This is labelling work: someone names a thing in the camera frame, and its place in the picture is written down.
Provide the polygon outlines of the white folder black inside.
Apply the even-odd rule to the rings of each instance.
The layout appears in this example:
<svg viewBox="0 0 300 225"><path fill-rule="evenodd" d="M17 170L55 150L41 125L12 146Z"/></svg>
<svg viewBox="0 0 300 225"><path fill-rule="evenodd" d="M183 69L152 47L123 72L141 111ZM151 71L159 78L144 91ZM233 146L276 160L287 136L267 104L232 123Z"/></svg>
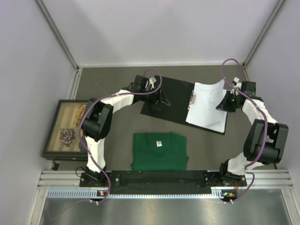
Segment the white folder black inside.
<svg viewBox="0 0 300 225"><path fill-rule="evenodd" d="M162 91L166 95L170 105L159 104L158 108L150 107L146 103L143 105L140 114L150 117L175 122L193 128L198 128L220 135L225 134L227 113L224 114L224 122L215 123L209 126L197 126L186 122L188 106L195 84L173 78L162 78Z"/></svg>

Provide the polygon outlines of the white printed paper stack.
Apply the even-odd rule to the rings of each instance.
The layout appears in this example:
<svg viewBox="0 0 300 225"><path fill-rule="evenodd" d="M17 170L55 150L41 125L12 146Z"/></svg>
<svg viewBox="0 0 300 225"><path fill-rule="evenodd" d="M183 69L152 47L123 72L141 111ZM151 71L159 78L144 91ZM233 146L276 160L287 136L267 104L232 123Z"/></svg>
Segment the white printed paper stack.
<svg viewBox="0 0 300 225"><path fill-rule="evenodd" d="M188 110L186 122L201 128L208 129L220 134L225 133L227 112L221 110L206 111L197 107L194 103Z"/></svg>

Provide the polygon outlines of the white paper sheets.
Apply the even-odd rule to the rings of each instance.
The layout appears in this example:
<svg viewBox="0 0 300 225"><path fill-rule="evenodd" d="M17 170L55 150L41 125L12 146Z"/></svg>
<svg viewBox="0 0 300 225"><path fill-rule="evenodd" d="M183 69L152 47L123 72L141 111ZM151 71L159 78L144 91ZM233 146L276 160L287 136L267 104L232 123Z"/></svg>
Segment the white paper sheets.
<svg viewBox="0 0 300 225"><path fill-rule="evenodd" d="M224 84L224 80L220 80L215 84L202 84L196 82L194 86L194 104L202 110L215 110L217 105L223 99Z"/></svg>

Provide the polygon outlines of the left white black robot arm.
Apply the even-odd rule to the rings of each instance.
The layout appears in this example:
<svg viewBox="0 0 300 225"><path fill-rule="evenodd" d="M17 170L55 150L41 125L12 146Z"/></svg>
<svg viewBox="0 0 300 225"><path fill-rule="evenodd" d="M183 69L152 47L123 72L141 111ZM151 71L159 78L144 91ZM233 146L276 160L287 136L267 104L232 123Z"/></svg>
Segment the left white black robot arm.
<svg viewBox="0 0 300 225"><path fill-rule="evenodd" d="M106 166L104 142L111 129L113 114L139 101L151 107L158 104L171 105L162 91L162 76L147 78L137 75L134 82L117 93L88 101L80 129L86 141L83 146L88 153L86 175L96 186L106 182L106 174L103 172Z"/></svg>

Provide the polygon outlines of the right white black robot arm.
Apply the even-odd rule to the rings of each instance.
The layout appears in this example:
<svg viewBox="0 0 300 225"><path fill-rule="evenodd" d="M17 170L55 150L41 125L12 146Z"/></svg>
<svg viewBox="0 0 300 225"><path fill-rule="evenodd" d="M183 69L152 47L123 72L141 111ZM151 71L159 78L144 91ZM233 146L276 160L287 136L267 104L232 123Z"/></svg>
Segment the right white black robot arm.
<svg viewBox="0 0 300 225"><path fill-rule="evenodd" d="M256 96L256 83L234 78L216 109L233 113L241 109L251 123L243 152L221 164L219 181L223 185L240 182L248 170L262 165L278 164L283 156L289 128L271 117L261 97Z"/></svg>

